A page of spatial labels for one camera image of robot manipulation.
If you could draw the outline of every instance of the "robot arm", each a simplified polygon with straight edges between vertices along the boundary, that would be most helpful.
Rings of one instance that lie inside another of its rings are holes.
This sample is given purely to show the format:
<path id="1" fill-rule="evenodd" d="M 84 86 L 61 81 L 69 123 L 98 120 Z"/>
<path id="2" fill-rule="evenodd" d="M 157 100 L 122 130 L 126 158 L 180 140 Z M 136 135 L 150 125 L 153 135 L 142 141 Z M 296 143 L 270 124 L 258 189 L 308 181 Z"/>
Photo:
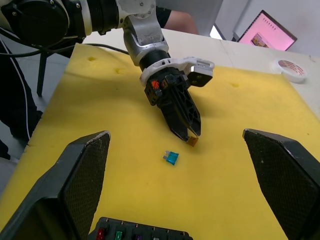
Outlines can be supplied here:
<path id="1" fill-rule="evenodd" d="M 0 0 L 0 7 L 0 27 L 42 47 L 123 28 L 150 104 L 161 109 L 171 131 L 185 142 L 188 129 L 200 136 L 200 114 L 188 88 L 203 87 L 213 76 L 214 64 L 194 57 L 170 58 L 155 0 Z"/>

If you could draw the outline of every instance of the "white table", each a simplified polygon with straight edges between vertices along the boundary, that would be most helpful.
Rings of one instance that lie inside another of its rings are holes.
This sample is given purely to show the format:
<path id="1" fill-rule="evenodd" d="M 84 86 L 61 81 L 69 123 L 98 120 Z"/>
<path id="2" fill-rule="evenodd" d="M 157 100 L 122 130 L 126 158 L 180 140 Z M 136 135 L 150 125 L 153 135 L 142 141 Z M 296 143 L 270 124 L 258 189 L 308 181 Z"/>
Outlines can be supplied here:
<path id="1" fill-rule="evenodd" d="M 163 35 L 168 42 L 169 53 L 173 58 L 194 56 L 210 60 L 217 66 L 264 73 L 274 73 L 272 63 L 277 59 L 295 62 L 308 73 L 308 78 L 304 84 L 292 83 L 292 86 L 320 119 L 320 57 L 218 40 L 166 29 L 163 29 Z M 122 29 L 114 29 L 104 36 L 100 36 L 97 32 L 94 32 L 84 40 L 84 43 L 107 44 L 120 49 L 126 49 Z"/>

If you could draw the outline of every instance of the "green fuse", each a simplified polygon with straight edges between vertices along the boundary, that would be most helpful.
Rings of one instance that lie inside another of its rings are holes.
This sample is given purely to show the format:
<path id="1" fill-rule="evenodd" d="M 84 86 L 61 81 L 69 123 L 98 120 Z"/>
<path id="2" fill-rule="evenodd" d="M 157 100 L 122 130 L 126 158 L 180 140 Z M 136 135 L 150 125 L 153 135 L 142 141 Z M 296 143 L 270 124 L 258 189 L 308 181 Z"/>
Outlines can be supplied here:
<path id="1" fill-rule="evenodd" d="M 116 231 L 114 240 L 121 240 L 121 239 L 122 239 L 122 231 Z"/>

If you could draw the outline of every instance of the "floor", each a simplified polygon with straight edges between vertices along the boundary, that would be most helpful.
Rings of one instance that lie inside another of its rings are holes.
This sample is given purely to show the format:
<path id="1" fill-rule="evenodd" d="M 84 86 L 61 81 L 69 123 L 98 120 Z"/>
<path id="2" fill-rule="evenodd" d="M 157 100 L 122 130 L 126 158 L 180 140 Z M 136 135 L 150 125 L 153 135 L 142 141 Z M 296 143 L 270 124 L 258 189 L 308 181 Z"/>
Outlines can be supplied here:
<path id="1" fill-rule="evenodd" d="M 210 36 L 215 39 L 222 39 L 216 28 L 213 26 Z M 6 46 L 12 53 L 28 53 L 35 51 L 34 48 L 27 47 L 16 43 L 4 36 L 1 36 Z M 37 82 L 38 82 L 38 70 L 40 55 L 17 58 L 19 66 L 24 74 L 25 80 L 32 90 L 34 102 L 39 110 L 44 111 L 49 103 L 49 100 L 54 93 L 54 90 L 61 79 L 64 70 L 69 62 L 69 58 L 54 54 L 47 59 L 42 97 L 38 97 Z M 6 161 L 0 159 L 0 197 L 4 191 L 7 182 L 9 181 L 16 163 L 24 152 L 25 143 L 12 137 L 9 128 L 0 121 L 0 139 L 9 147 L 9 154 L 14 159 L 13 163 L 8 166 L 4 166 Z"/>

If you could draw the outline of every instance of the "red fuse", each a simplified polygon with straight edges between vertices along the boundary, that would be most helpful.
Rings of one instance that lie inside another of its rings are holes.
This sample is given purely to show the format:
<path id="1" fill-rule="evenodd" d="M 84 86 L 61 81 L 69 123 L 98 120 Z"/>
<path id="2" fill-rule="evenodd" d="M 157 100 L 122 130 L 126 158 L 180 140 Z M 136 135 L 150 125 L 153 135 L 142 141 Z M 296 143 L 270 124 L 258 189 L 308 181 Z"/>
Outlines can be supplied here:
<path id="1" fill-rule="evenodd" d="M 98 229 L 98 234 L 96 235 L 95 240 L 105 240 L 105 229 L 100 227 Z"/>

